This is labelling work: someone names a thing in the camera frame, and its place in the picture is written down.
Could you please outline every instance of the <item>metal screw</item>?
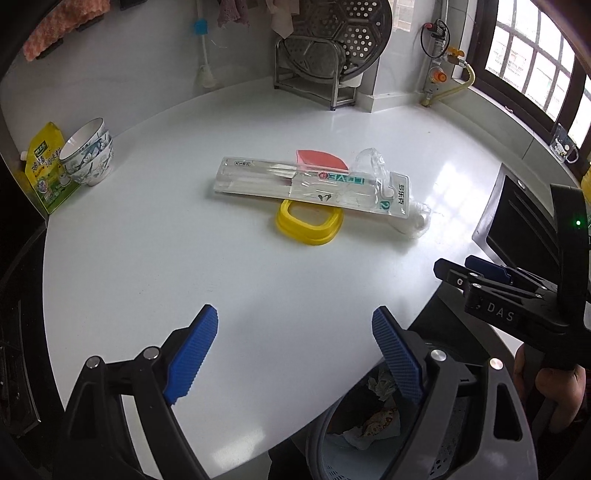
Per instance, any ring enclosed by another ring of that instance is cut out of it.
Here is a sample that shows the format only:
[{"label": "metal screw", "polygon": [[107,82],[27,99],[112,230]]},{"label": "metal screw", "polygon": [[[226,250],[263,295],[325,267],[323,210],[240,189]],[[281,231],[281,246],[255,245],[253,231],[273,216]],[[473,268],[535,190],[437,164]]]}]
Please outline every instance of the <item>metal screw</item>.
[{"label": "metal screw", "polygon": [[86,366],[88,368],[96,368],[98,367],[100,364],[100,357],[99,356],[91,356],[87,361],[86,361]]},{"label": "metal screw", "polygon": [[443,350],[431,350],[431,358],[437,362],[443,362],[447,355]]},{"label": "metal screw", "polygon": [[503,362],[501,362],[498,358],[491,358],[488,364],[494,368],[495,370],[502,370],[503,369]]},{"label": "metal screw", "polygon": [[160,354],[160,349],[157,346],[149,346],[144,350],[144,358],[147,360],[154,360]]}]

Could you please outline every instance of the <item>cup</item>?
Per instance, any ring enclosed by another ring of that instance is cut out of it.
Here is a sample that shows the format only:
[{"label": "cup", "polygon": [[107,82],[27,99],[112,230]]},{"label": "cup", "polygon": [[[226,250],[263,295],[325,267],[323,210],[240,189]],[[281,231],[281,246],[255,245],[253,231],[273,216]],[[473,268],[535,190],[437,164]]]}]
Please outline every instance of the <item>cup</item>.
[{"label": "cup", "polygon": [[550,142],[550,150],[552,150],[561,163],[575,163],[579,159],[579,149],[577,148],[577,145],[560,124],[557,124],[554,130],[552,142]]}]

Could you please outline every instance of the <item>dish cloth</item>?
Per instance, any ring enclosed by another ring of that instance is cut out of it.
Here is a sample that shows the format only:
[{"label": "dish cloth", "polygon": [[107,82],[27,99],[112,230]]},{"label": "dish cloth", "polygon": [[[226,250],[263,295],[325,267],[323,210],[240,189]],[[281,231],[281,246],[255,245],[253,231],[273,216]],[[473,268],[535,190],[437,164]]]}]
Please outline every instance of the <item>dish cloth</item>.
[{"label": "dish cloth", "polygon": [[36,59],[47,47],[68,32],[94,17],[108,12],[111,0],[63,0],[41,20],[22,47],[28,61]]},{"label": "dish cloth", "polygon": [[228,22],[248,25],[248,6],[246,0],[222,0],[220,2],[220,14],[217,17],[217,26],[223,27]]},{"label": "dish cloth", "polygon": [[271,28],[283,38],[294,32],[292,15],[299,15],[300,0],[266,0],[271,12]]}]

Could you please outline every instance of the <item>yellow plastic container lid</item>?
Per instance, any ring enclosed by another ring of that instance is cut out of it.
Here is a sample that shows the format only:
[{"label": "yellow plastic container lid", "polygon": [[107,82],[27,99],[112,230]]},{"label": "yellow plastic container lid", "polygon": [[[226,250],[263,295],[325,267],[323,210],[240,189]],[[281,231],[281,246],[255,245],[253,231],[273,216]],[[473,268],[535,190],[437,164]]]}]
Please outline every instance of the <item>yellow plastic container lid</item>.
[{"label": "yellow plastic container lid", "polygon": [[[311,225],[290,213],[290,207],[294,204],[308,205],[312,208],[326,210],[330,216],[322,225]],[[343,209],[326,205],[312,205],[294,200],[283,200],[275,217],[275,224],[281,233],[298,242],[307,245],[324,245],[330,242],[339,232],[340,226],[343,224]]]}]

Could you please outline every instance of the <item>cable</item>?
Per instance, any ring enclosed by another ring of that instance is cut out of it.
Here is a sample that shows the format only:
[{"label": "cable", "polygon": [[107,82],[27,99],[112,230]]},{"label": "cable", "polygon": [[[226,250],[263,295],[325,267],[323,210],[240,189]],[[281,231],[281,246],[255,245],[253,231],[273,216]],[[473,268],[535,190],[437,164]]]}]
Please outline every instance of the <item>cable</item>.
[{"label": "cable", "polygon": [[435,23],[436,23],[436,24],[439,24],[439,25],[441,25],[441,27],[443,28],[443,31],[445,32],[445,38],[447,39],[447,41],[446,41],[446,43],[445,43],[445,46],[444,46],[444,47],[443,47],[443,49],[441,50],[441,53],[440,53],[439,55],[436,55],[436,56],[433,56],[433,55],[431,55],[430,53],[428,53],[428,52],[427,52],[427,49],[425,48],[425,45],[424,45],[424,43],[423,43],[423,33],[425,32],[425,28],[427,28],[427,25],[428,25],[428,24],[426,24],[426,23],[425,23],[425,24],[424,24],[424,25],[421,27],[421,48],[423,49],[423,52],[425,52],[425,55],[426,55],[427,57],[429,57],[430,59],[433,59],[433,60],[435,60],[435,59],[440,59],[441,57],[443,57],[443,54],[444,54],[444,53],[447,51],[447,49],[449,48],[449,44],[450,44],[450,42],[451,42],[451,40],[452,40],[452,36],[451,36],[451,34],[449,33],[449,28],[447,27],[447,24],[446,24],[446,23],[445,23],[443,20],[441,20],[441,19],[438,19],[438,20],[437,20]]}]

